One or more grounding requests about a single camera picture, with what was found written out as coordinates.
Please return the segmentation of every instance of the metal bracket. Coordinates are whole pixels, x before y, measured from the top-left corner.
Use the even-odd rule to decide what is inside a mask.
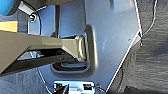
[[[27,51],[61,48],[70,54],[68,57],[74,57],[80,62],[86,59],[83,36],[78,36],[76,39],[58,39],[0,31],[0,38],[0,75],[39,67],[53,63],[54,61],[60,62],[69,60],[66,58],[67,55],[60,55],[35,60],[18,61],[17,59]]]

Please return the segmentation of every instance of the gray plastic panel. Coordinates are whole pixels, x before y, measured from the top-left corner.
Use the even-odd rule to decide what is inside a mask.
[[[85,36],[90,68],[82,74],[59,74],[51,65],[42,66],[39,70],[46,82],[92,81],[107,90],[140,31],[135,4],[133,0],[75,0],[62,5],[59,36]]]

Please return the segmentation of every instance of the gray carpet floor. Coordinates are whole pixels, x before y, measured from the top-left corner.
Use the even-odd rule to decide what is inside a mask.
[[[26,0],[36,8],[44,6],[45,0]],[[142,30],[145,32],[153,18],[155,0],[137,0]],[[0,21],[18,21],[19,32],[27,32],[28,15],[17,11],[9,17],[0,16]],[[126,86],[141,90],[168,93],[168,0],[158,0],[156,21],[150,32],[142,38],[143,46],[127,57],[123,64],[123,79],[117,91]],[[121,79],[118,73],[111,90],[115,90]],[[36,69],[0,78],[0,94],[47,94],[38,78]]]

